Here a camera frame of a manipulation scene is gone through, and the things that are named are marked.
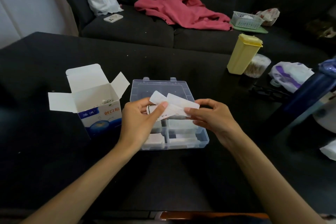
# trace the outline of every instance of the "cotton swab container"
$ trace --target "cotton swab container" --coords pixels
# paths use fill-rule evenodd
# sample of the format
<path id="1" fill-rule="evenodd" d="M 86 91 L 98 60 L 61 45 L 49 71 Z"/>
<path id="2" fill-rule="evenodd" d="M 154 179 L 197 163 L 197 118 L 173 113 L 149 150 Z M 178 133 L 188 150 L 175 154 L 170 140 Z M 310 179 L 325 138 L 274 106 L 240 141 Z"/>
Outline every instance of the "cotton swab container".
<path id="1" fill-rule="evenodd" d="M 271 60 L 261 54 L 256 54 L 247 66 L 244 74 L 251 78 L 259 78 L 271 64 Z"/>

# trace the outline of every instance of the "hand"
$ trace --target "hand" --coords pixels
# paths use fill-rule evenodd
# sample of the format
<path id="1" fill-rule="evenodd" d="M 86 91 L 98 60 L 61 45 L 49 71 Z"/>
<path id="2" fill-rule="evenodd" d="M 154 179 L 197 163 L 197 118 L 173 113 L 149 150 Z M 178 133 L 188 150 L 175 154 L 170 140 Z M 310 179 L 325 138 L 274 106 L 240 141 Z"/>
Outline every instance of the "hand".
<path id="1" fill-rule="evenodd" d="M 232 147 L 244 145 L 248 137 L 234 120 L 225 104 L 212 99 L 198 99 L 195 103 L 212 107 L 212 109 L 189 107 L 184 109 L 187 114 L 191 115 L 190 119 L 194 120 L 195 125 L 211 130 L 220 143 L 229 150 Z"/>
<path id="2" fill-rule="evenodd" d="M 148 136 L 154 126 L 156 120 L 161 116 L 166 107 L 167 102 L 162 102 L 149 115 L 147 115 L 146 107 L 152 105 L 149 98 L 140 99 L 134 102 L 128 102 L 122 112 L 121 132 L 119 142 L 125 147 L 131 147 L 137 152 L 148 139 Z"/>

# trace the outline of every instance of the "blue bottle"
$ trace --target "blue bottle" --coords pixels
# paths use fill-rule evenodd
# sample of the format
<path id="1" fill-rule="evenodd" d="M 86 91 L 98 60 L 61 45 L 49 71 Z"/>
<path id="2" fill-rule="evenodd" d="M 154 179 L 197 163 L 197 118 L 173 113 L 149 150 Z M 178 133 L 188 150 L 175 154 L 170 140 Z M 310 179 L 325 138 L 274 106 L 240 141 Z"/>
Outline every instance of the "blue bottle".
<path id="1" fill-rule="evenodd" d="M 321 97 L 336 87 L 336 58 L 319 64 L 319 71 L 313 74 L 304 84 L 283 103 L 268 119 L 273 126 L 273 132 L 279 132 L 289 125 Z"/>

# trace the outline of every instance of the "purple and white bag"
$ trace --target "purple and white bag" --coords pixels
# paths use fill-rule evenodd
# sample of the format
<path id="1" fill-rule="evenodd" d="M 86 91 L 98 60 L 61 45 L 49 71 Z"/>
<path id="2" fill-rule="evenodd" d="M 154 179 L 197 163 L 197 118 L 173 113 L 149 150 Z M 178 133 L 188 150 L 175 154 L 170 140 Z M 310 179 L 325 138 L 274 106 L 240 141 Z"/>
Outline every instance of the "purple and white bag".
<path id="1" fill-rule="evenodd" d="M 273 78 L 271 84 L 283 86 L 286 90 L 294 93 L 300 86 L 314 74 L 311 68 L 302 63 L 279 62 L 274 65 L 269 73 Z"/>

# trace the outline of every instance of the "bandage box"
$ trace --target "bandage box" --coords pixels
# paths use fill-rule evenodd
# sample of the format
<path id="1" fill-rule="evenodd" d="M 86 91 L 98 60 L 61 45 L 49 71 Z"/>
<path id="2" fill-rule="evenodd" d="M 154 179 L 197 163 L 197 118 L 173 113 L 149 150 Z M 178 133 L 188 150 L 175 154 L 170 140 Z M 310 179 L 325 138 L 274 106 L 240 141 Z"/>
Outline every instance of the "bandage box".
<path id="1" fill-rule="evenodd" d="M 71 93 L 49 92 L 51 111 L 77 113 L 90 137 L 121 126 L 120 98 L 130 84 L 122 72 L 111 83 L 99 64 L 65 73 Z"/>
<path id="2" fill-rule="evenodd" d="M 145 97 L 151 97 L 155 91 L 165 97 L 170 93 L 180 98 L 195 102 L 186 82 L 170 78 L 170 81 L 149 80 L 148 77 L 142 80 L 133 80 L 130 101 L 137 101 Z M 171 149 L 193 149 L 204 148 L 209 143 L 208 133 L 205 128 L 198 127 L 185 116 L 174 115 L 161 122 L 161 135 L 164 142 L 147 141 L 142 150 L 171 150 Z"/>

